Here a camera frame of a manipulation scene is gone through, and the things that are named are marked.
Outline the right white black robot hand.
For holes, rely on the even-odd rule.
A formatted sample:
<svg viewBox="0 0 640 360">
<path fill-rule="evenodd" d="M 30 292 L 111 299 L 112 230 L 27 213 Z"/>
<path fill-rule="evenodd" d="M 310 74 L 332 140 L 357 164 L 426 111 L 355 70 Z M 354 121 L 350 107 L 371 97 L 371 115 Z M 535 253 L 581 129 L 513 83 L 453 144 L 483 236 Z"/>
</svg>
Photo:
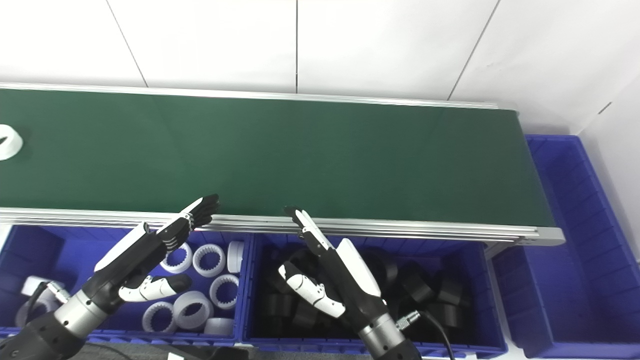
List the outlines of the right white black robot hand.
<svg viewBox="0 0 640 360">
<path fill-rule="evenodd" d="M 298 235 L 317 259 L 325 280 L 317 280 L 286 260 L 278 273 L 307 303 L 334 318 L 343 318 L 358 335 L 372 332 L 389 317 L 381 290 L 354 244 L 343 238 L 329 241 L 306 210 L 285 207 L 299 228 Z"/>
</svg>

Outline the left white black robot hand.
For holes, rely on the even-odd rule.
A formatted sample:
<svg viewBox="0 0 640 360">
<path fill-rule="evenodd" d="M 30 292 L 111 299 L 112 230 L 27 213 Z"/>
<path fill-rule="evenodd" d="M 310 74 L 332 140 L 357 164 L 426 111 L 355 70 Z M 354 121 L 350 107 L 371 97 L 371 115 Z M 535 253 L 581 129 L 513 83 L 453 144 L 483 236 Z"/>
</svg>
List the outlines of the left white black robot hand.
<svg viewBox="0 0 640 360">
<path fill-rule="evenodd" d="M 82 292 L 103 312 L 112 314 L 124 303 L 123 287 L 135 289 L 167 255 L 186 243 L 190 234 L 209 224 L 220 206 L 218 194 L 209 194 L 188 205 L 157 230 L 145 221 L 137 224 L 94 267 L 94 275 Z"/>
</svg>

